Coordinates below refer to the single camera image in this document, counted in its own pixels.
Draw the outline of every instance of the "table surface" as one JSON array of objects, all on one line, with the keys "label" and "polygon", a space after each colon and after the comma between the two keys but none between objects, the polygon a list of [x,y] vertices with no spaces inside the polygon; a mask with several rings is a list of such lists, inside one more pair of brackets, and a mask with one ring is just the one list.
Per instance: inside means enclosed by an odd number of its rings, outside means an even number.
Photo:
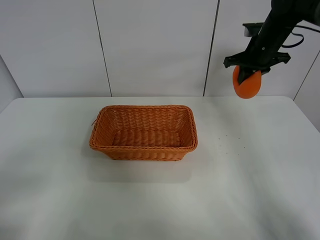
[{"label": "table surface", "polygon": [[[177,162],[89,148],[108,105],[186,105]],[[0,114],[1,240],[320,239],[320,133],[286,97],[21,98]]]}]

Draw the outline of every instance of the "rectangular basket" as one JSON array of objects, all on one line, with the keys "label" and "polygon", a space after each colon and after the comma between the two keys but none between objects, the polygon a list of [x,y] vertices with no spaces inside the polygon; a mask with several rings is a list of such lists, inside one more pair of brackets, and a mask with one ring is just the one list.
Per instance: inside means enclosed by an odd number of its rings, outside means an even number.
[{"label": "rectangular basket", "polygon": [[187,106],[112,105],[99,112],[89,144],[115,160],[178,161],[198,139]]}]

